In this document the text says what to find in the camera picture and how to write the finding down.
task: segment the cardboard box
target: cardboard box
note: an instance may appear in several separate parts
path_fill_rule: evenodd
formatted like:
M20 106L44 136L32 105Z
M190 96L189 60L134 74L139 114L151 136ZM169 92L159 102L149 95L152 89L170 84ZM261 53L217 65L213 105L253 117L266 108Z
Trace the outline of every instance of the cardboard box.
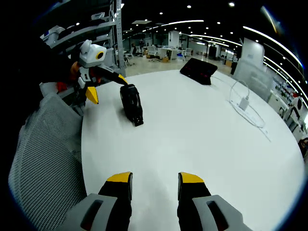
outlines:
M232 66L232 61L227 60L227 61L226 61L226 66L231 67L231 66Z
M163 63L168 63L169 62L169 58L168 57L164 57L163 58Z

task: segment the white cable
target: white cable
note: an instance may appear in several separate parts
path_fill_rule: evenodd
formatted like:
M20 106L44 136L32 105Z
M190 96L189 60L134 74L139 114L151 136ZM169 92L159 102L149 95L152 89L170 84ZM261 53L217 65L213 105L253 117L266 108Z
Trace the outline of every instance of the white cable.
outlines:
M214 76L212 76L212 77L213 77L213 78L216 78L216 79L218 79L218 80L220 80L220 81L222 81L222 82L224 82L225 84L227 84L227 85L229 85L229 86L231 86L230 84L226 83L225 81L223 81L223 80L220 79L220 78L217 78L217 77L214 77ZM259 114L252 106L249 105L249 107L250 107L252 110L254 110L255 113L259 116L259 118L263 121L263 125L262 125L262 126L258 126L258 125L257 125L253 120L251 120L249 117L243 116L243 114L239 111L239 108L235 107L234 104L232 103L232 100L231 100L231 92L232 92L232 89L234 88L234 86L235 86L235 84L236 84L237 82L242 82L244 85L246 85L246 87L247 87L247 89L248 89L248 94L247 94L246 98L247 98L247 99L249 98L250 90L249 90L248 85L247 85L244 81L242 81L242 80L237 80L237 81L231 86L230 94L229 94L229 103L232 105L232 107L234 108L234 110L235 110L238 114L240 114L240 115L241 115L244 119L246 119L250 124L252 124L253 126L255 126L255 127L257 127L258 129L260 129L261 132L262 132L264 135L266 135L266 137L267 137L267 134L265 134L264 131L261 129L261 128L263 128L263 127L265 126L265 121L262 119L262 117L260 116L260 114ZM233 90L233 91L234 91L238 96L240 96L240 94L239 94L236 90Z

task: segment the power adapter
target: power adapter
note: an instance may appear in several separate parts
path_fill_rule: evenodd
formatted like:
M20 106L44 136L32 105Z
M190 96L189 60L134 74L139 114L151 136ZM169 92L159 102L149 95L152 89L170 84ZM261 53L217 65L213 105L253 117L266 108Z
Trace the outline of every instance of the power adapter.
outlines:
M241 100L241 102L240 102L239 107L240 107L243 111L245 111L246 108L248 107L248 105L249 105L248 96L247 96L246 98L242 97L242 100Z

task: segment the yellow robot part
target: yellow robot part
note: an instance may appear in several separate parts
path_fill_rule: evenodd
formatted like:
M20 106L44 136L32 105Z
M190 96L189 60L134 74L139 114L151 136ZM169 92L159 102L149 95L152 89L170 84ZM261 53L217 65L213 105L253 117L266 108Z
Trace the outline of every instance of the yellow robot part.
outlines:
M186 172L180 172L180 174L182 175L183 183L204 183L204 181L196 175Z
M128 182L129 175L131 172L123 172L119 174L115 174L107 179L107 181L112 181L112 182Z
M86 97L94 104L98 104L98 96L95 87L88 87L86 91Z
M123 75L119 75L119 78L123 79L127 83L127 81L126 81L126 79L124 79Z

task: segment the red object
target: red object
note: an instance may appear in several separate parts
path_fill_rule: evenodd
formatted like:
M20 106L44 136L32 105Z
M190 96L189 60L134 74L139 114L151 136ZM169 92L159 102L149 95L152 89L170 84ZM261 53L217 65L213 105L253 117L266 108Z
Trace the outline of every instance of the red object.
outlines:
M58 88L58 92L67 90L67 86L66 86L66 84L63 83L63 82L58 82L58 83L57 83L57 88Z

